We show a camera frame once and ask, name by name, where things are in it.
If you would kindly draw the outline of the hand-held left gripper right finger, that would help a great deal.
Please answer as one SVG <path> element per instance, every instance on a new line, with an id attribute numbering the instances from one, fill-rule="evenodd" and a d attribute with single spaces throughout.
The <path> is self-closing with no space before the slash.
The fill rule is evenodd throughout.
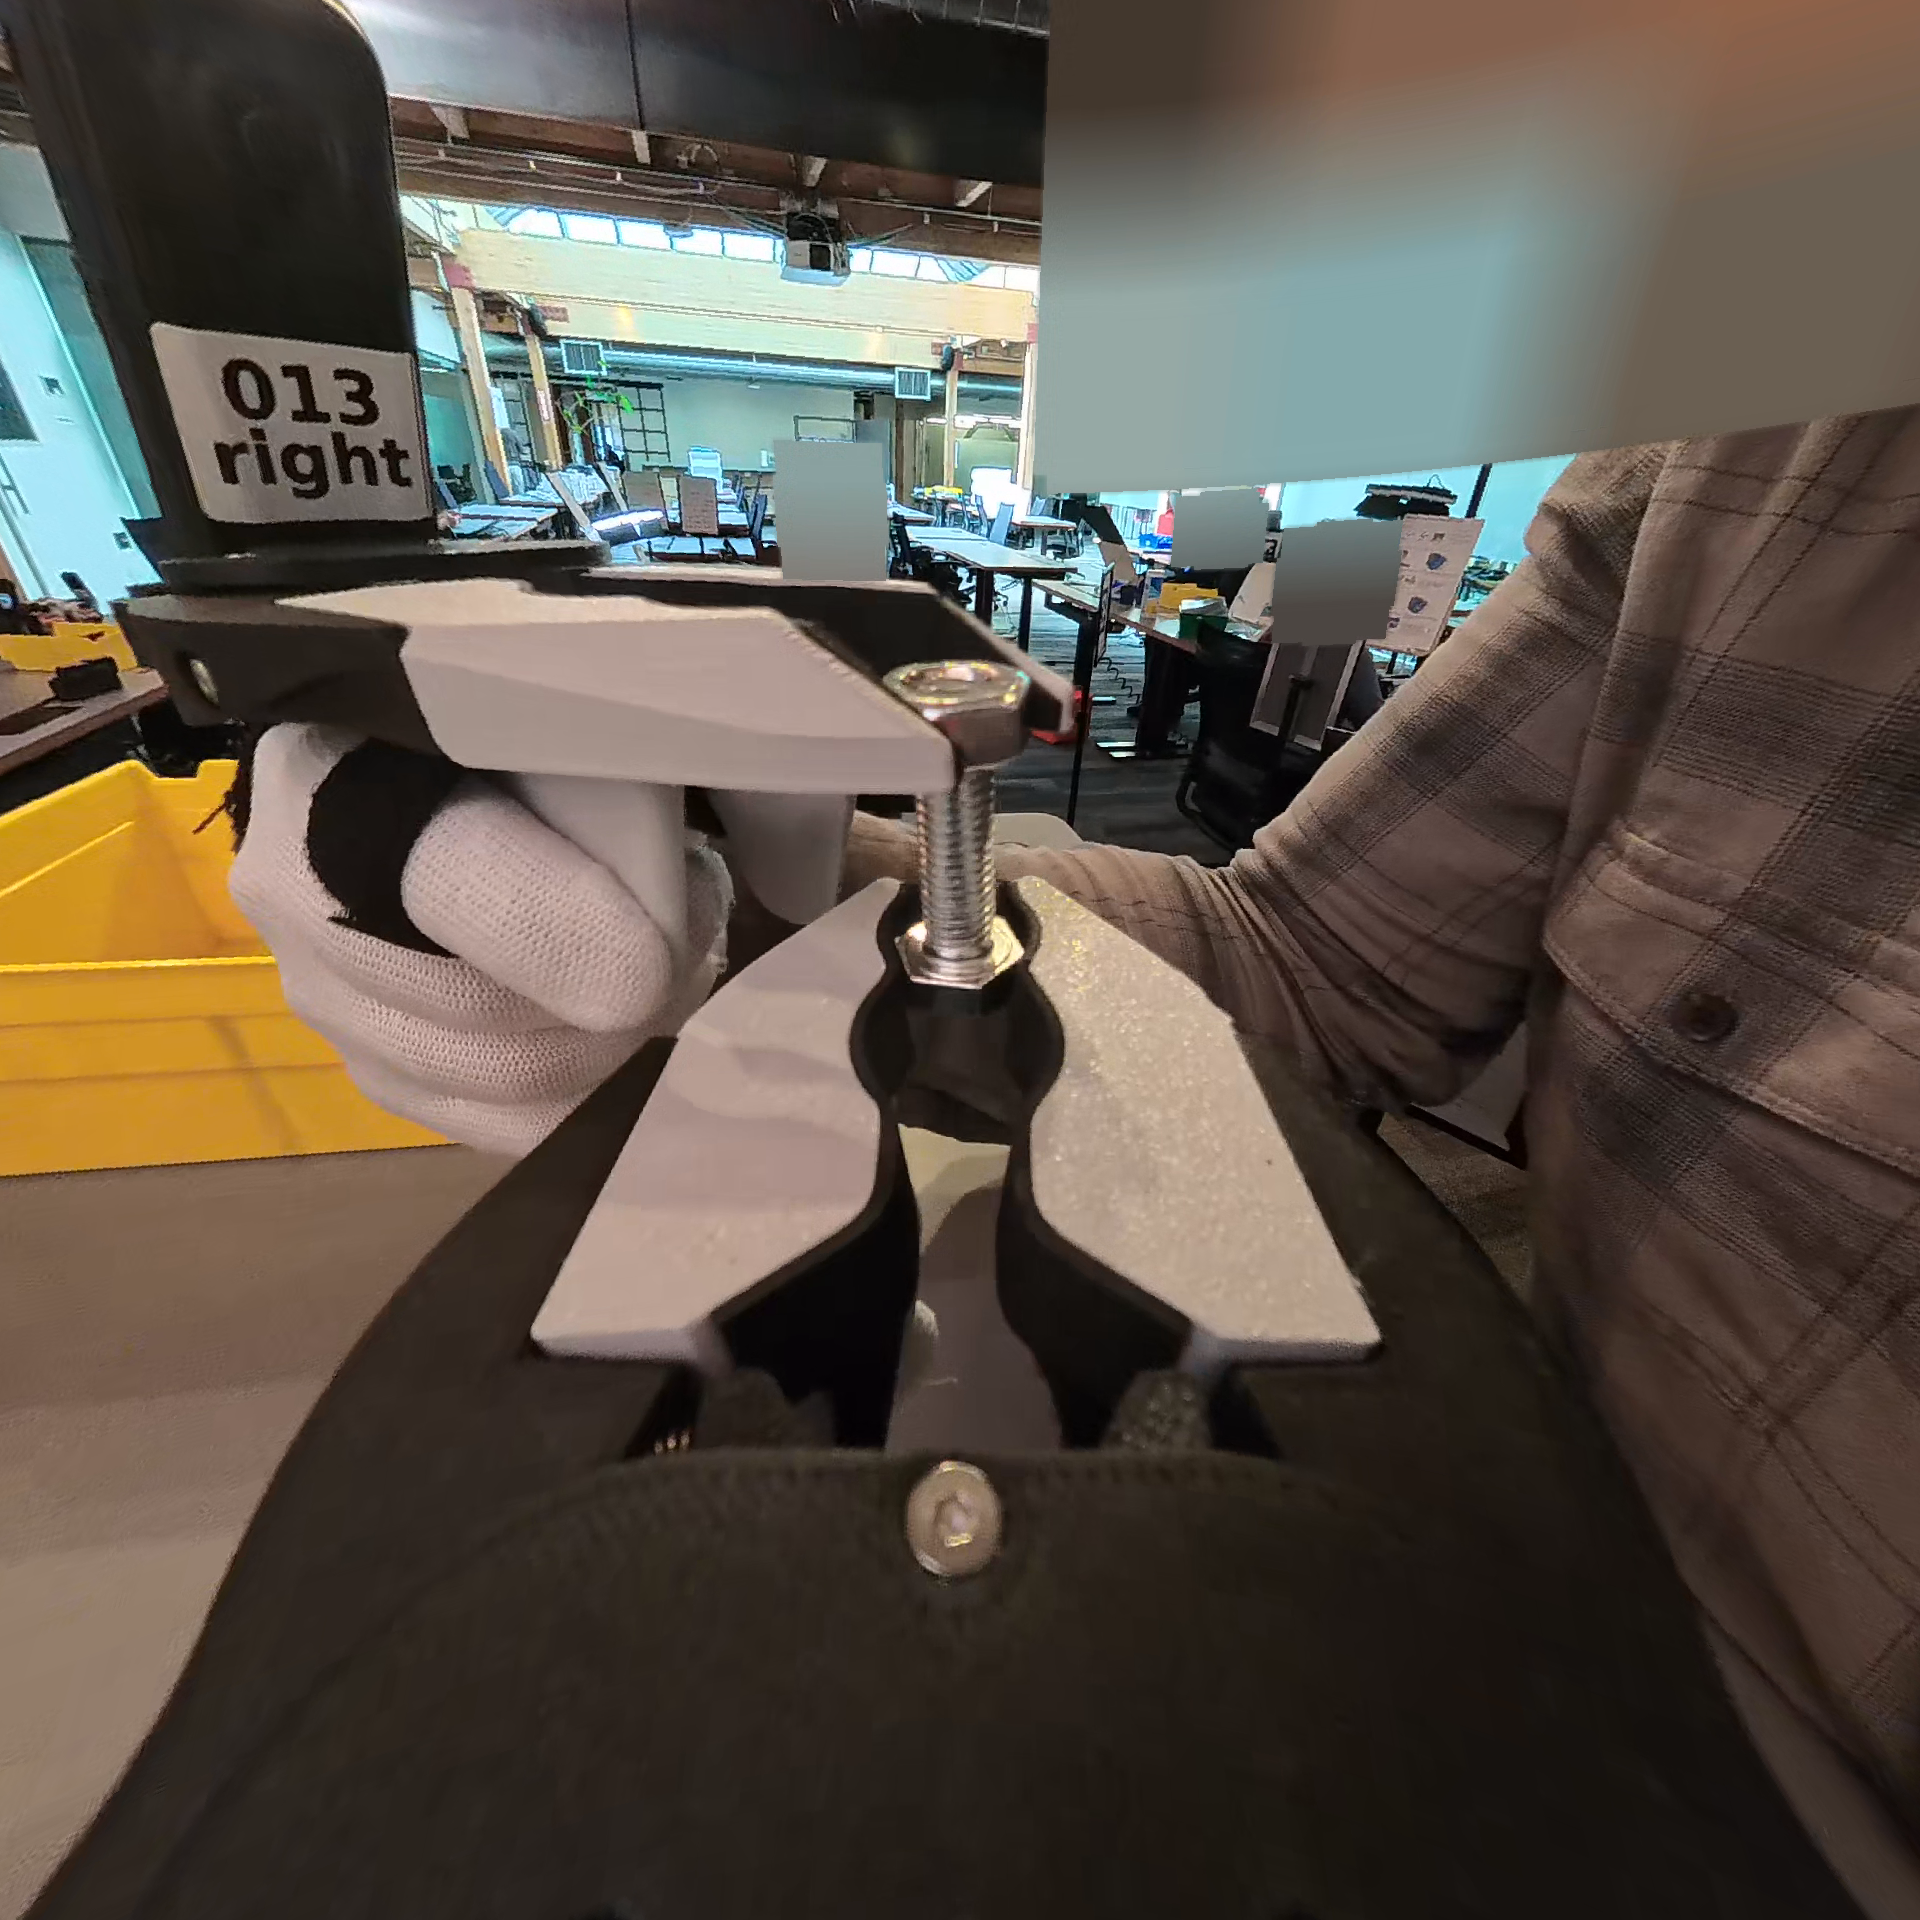
<path id="1" fill-rule="evenodd" d="M 1375 1312 L 1234 1022 L 1054 885 L 1014 892 L 1030 940 L 998 1301 L 1058 1441 L 1100 1445 L 1146 1375 L 1209 1401 L 1234 1367 L 1375 1360 Z"/>

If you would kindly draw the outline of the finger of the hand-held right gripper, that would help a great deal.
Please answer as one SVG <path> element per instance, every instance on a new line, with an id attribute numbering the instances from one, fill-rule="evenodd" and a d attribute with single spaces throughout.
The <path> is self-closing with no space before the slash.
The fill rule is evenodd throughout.
<path id="1" fill-rule="evenodd" d="M 949 794 L 944 733 L 881 680 L 968 637 L 906 582 L 390 582 L 294 597 L 325 635 L 390 632 L 419 738 L 466 771 L 709 794 Z"/>
<path id="2" fill-rule="evenodd" d="M 791 582 L 758 565 L 595 573 L 595 704 L 670 750 L 930 750 L 884 678 L 982 660 L 1030 678 L 1024 733 L 1070 719 L 1054 670 L 920 582 Z"/>

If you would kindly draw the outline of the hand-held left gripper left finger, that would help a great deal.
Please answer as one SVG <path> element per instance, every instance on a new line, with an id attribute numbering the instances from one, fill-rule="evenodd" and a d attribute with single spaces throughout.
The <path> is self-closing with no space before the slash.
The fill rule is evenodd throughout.
<path id="1" fill-rule="evenodd" d="M 884 1013 L 897 880 L 804 924 L 683 1032 L 536 1312 L 536 1350 L 762 1370 L 842 1449 L 888 1435 L 920 1205 Z"/>

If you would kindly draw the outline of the silver hex bolt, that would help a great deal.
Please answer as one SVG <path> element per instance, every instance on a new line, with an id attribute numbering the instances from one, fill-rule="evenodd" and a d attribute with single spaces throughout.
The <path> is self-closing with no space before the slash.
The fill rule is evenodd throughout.
<path id="1" fill-rule="evenodd" d="M 944 738 L 954 784 L 917 796 L 920 921 L 970 935 L 998 906 L 998 771 L 1024 743 L 1030 678 L 1010 666 L 906 666 L 884 690 Z"/>

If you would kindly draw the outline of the silver hex nut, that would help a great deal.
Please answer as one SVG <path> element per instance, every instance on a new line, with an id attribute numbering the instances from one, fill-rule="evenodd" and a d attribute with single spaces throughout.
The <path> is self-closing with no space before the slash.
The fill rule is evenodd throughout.
<path id="1" fill-rule="evenodd" d="M 954 928 L 931 928 L 931 921 L 906 924 L 896 935 L 897 969 L 920 994 L 940 995 L 982 995 L 1000 978 L 1024 968 L 1024 945 L 1006 915 L 988 915 L 988 928 L 956 935 Z"/>

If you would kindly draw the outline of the yellow plastic bin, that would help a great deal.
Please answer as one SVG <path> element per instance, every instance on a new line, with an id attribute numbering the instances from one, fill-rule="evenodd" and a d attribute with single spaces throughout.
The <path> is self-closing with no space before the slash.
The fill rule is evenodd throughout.
<path id="1" fill-rule="evenodd" d="M 438 1149 L 300 1022 L 232 904 L 236 763 L 119 763 L 0 827 L 0 1172 Z"/>

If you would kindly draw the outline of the person's right forearm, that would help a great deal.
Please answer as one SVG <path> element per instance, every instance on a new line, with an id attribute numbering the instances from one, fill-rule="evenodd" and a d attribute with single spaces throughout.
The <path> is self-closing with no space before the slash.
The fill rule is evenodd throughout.
<path id="1" fill-rule="evenodd" d="M 1528 559 L 1220 869 L 1006 846 L 1187 973 L 1248 1039 L 1352 1102 L 1445 1102 L 1528 1032 L 1528 1090 L 1593 1044 L 1549 964 L 1553 872 L 1620 586 Z"/>

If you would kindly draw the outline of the person's right hand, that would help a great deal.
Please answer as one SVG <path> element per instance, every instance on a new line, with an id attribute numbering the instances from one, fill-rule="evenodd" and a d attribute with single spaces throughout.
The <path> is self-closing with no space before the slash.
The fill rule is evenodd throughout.
<path id="1" fill-rule="evenodd" d="M 500 779 L 275 725 L 225 796 L 232 898 L 289 1013 L 386 1114 L 523 1159 L 644 1044 L 822 915 L 758 898 L 735 846 L 687 834 L 687 945 Z"/>

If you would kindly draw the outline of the white dotted paper sign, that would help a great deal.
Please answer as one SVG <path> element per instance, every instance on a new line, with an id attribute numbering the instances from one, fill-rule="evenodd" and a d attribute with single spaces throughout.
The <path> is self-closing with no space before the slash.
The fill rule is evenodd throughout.
<path id="1" fill-rule="evenodd" d="M 1379 648 L 1431 655 L 1453 624 L 1470 563 L 1478 553 L 1481 521 L 1466 517 L 1404 517 L 1401 573 Z"/>

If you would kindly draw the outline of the background office desk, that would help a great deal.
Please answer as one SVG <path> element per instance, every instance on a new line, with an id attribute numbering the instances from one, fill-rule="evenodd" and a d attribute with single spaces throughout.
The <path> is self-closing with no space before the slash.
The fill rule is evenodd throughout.
<path id="1" fill-rule="evenodd" d="M 136 719 L 164 704 L 112 617 L 0 637 L 0 809 L 13 813 L 129 753 Z"/>

